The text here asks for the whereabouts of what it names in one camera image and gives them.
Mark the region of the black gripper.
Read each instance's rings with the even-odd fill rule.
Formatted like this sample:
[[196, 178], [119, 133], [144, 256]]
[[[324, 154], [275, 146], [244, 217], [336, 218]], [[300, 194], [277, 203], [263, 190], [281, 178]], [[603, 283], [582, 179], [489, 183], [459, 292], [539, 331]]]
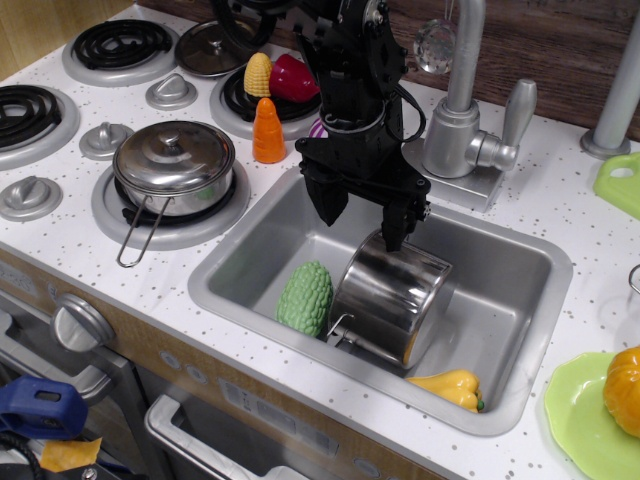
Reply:
[[399, 251], [425, 219], [428, 182], [402, 154], [403, 114], [383, 114], [372, 124], [339, 129], [321, 120], [327, 138], [300, 138], [300, 169], [319, 218], [329, 227], [341, 216], [349, 194], [384, 206], [381, 233], [387, 252]]

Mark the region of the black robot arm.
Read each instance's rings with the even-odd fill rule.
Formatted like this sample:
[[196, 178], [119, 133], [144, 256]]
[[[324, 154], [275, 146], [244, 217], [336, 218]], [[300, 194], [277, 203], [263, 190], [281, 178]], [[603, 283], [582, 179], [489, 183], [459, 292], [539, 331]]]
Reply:
[[331, 226], [355, 195], [383, 208], [388, 251], [400, 249], [427, 214], [430, 183], [402, 153], [404, 104], [413, 97], [399, 83], [407, 51], [392, 33], [384, 1], [242, 1], [260, 23], [248, 36], [233, 2], [211, 6], [228, 38], [244, 50], [266, 44], [280, 20], [293, 25], [304, 62], [320, 89], [324, 138], [300, 138], [295, 148], [307, 193]]

